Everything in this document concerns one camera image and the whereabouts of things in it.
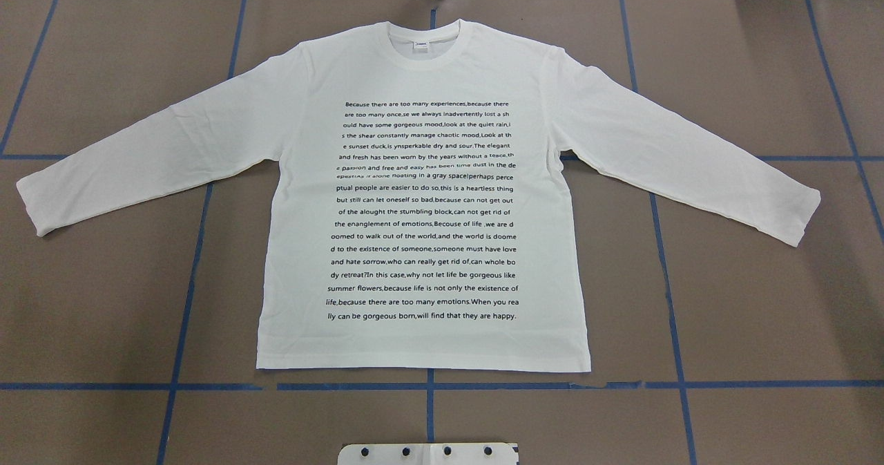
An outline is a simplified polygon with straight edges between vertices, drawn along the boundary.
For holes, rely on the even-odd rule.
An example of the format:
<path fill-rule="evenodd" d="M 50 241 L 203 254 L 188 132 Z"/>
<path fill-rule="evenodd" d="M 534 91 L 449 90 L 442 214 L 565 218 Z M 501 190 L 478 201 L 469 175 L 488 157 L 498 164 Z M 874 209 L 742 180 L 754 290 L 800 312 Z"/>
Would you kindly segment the white long-sleeve printed shirt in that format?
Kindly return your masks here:
<path fill-rule="evenodd" d="M 17 187 L 45 236 L 271 160 L 259 370 L 581 373 L 562 151 L 792 247 L 820 204 L 564 49 L 464 20 L 302 42 Z"/>

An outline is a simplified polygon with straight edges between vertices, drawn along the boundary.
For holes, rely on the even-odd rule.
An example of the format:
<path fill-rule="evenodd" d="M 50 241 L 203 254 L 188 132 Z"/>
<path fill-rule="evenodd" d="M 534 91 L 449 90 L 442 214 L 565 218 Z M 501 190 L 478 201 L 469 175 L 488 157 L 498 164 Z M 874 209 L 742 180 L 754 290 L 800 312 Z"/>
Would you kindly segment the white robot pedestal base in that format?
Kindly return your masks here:
<path fill-rule="evenodd" d="M 518 464 L 517 444 L 413 443 L 346 445 L 338 464 Z"/>

